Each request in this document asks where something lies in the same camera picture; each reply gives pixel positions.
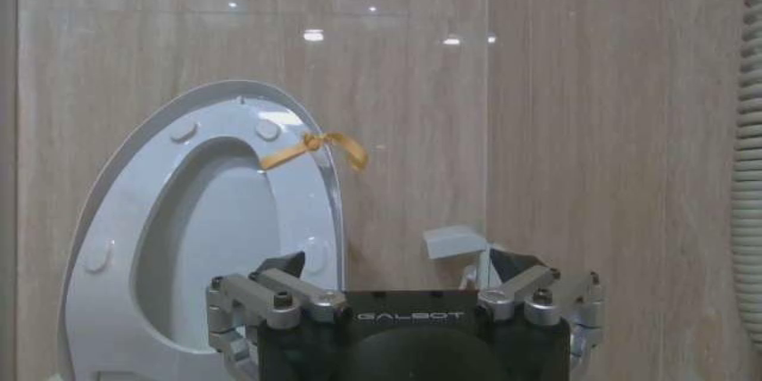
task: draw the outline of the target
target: yellow ribbon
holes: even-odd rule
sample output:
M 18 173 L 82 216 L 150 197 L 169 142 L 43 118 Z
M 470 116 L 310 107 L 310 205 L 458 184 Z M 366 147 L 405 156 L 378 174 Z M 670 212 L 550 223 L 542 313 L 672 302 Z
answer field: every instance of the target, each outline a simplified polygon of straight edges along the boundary
M 322 135 L 305 134 L 299 144 L 263 157 L 259 160 L 259 165 L 263 170 L 271 170 L 302 154 L 318 151 L 326 143 L 339 145 L 345 149 L 347 152 L 349 165 L 355 171 L 365 170 L 366 165 L 369 165 L 369 152 L 354 138 L 345 136 L 342 133 L 327 133 Z

